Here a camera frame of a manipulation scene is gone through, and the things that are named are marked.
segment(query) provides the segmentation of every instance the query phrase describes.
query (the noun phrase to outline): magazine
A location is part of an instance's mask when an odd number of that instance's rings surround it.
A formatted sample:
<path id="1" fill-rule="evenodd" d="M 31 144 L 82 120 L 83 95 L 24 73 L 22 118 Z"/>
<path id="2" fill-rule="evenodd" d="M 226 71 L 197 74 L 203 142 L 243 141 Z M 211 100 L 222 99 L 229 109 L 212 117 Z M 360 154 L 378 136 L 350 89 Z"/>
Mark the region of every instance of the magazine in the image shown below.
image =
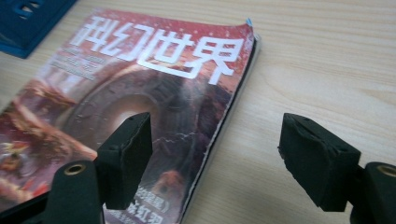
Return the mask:
<path id="1" fill-rule="evenodd" d="M 175 21 L 97 8 L 0 115 L 0 212 L 94 160 L 128 117 L 151 115 L 135 204 L 108 223 L 181 222 L 257 52 L 249 22 Z"/>

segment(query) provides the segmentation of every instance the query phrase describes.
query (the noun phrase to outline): red cover art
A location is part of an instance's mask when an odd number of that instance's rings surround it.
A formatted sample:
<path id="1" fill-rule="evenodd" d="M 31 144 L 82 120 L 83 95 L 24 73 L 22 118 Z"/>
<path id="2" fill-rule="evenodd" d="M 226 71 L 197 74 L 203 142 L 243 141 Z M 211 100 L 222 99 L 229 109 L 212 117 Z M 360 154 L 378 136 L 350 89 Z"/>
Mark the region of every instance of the red cover art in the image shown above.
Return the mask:
<path id="1" fill-rule="evenodd" d="M 136 203 L 109 223 L 178 223 L 252 53 L 248 24 L 96 9 L 0 116 L 0 212 L 50 189 L 55 171 L 128 117 L 151 113 L 153 156 Z"/>

